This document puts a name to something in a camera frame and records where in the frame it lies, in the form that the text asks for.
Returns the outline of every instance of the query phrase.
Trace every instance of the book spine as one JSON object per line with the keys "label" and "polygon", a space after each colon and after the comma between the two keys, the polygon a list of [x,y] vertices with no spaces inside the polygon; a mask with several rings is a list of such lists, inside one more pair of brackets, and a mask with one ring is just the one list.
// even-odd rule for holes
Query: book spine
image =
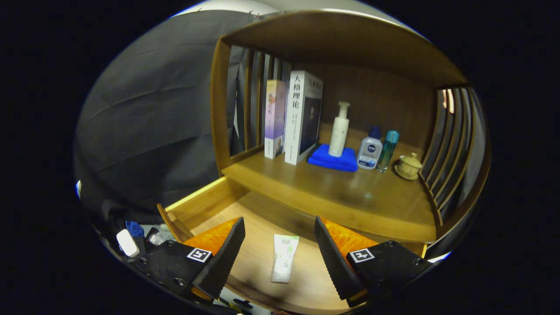
{"label": "book spine", "polygon": [[286,155],[285,162],[296,165],[301,144],[301,116],[303,112],[304,71],[290,74],[290,94],[286,108]]}
{"label": "book spine", "polygon": [[274,159],[274,106],[276,98],[276,80],[267,81],[264,113],[264,157]]}
{"label": "book spine", "polygon": [[286,82],[286,103],[284,104],[284,132],[282,133],[282,143],[284,144],[282,146],[282,153],[286,153],[286,114],[288,113],[288,96],[290,95],[290,81],[288,80]]}
{"label": "book spine", "polygon": [[282,153],[284,148],[284,126],[286,125],[286,86],[283,81],[276,85],[276,103],[274,105],[274,156]]}
{"label": "book spine", "polygon": [[[317,140],[319,137],[319,125],[321,120],[321,108],[323,102],[323,81],[318,79],[317,77],[311,75],[310,73],[305,73],[305,81],[301,86],[302,88],[302,118],[300,119],[301,123],[299,126],[300,131],[300,147],[299,150],[301,152],[297,157],[296,163],[303,161],[310,152],[314,150],[314,147],[317,144]],[[314,114],[310,114],[310,107],[315,109]],[[310,128],[314,128],[313,133],[310,133]]]}

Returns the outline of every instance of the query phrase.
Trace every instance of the saucer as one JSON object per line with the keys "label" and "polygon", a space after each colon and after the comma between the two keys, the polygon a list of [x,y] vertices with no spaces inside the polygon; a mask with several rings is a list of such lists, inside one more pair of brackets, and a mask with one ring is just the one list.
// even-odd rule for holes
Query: saucer
{"label": "saucer", "polygon": [[398,169],[398,165],[395,165],[395,172],[398,176],[400,176],[400,177],[402,177],[403,179],[406,179],[406,180],[416,180],[416,179],[418,179],[418,173],[416,173],[412,177],[406,177],[406,175],[404,175],[403,173],[400,172],[400,170]]}

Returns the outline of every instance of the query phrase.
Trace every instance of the white pump bottle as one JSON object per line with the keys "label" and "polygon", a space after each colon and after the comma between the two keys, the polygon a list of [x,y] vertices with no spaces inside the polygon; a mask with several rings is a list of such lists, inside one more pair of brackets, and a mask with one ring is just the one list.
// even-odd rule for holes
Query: white pump bottle
{"label": "white pump bottle", "polygon": [[348,132],[348,123],[350,122],[346,118],[350,103],[340,101],[338,105],[340,105],[340,111],[338,112],[338,117],[334,118],[333,133],[330,137],[329,146],[329,155],[335,157],[342,155],[344,143],[346,142],[346,133]]}

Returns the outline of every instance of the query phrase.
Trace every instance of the blue cloth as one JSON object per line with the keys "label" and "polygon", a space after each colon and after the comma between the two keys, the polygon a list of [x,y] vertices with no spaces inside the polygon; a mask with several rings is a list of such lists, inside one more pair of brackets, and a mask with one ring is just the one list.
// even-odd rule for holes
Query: blue cloth
{"label": "blue cloth", "polygon": [[334,157],[329,155],[329,145],[321,145],[307,160],[309,164],[322,166],[328,169],[341,170],[343,172],[355,172],[358,170],[356,153],[354,149],[345,147],[342,156]]}
{"label": "blue cloth", "polygon": [[144,229],[138,223],[134,221],[125,221],[124,223],[132,237],[144,237]]}

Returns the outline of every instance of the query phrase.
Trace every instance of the black metal plate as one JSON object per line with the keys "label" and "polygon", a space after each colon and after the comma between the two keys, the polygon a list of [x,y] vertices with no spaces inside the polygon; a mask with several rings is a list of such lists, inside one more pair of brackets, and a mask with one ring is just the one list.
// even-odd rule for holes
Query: black metal plate
{"label": "black metal plate", "polygon": [[214,259],[193,280],[193,285],[210,297],[219,298],[244,239],[245,221],[241,217],[232,226]]}
{"label": "black metal plate", "polygon": [[432,265],[392,240],[350,252],[346,258],[370,295],[401,288]]}
{"label": "black metal plate", "polygon": [[133,266],[169,290],[191,298],[191,282],[212,259],[212,253],[168,240],[140,256]]}
{"label": "black metal plate", "polygon": [[348,299],[363,290],[364,286],[358,276],[346,263],[325,224],[318,216],[315,217],[314,232],[326,269],[340,299]]}

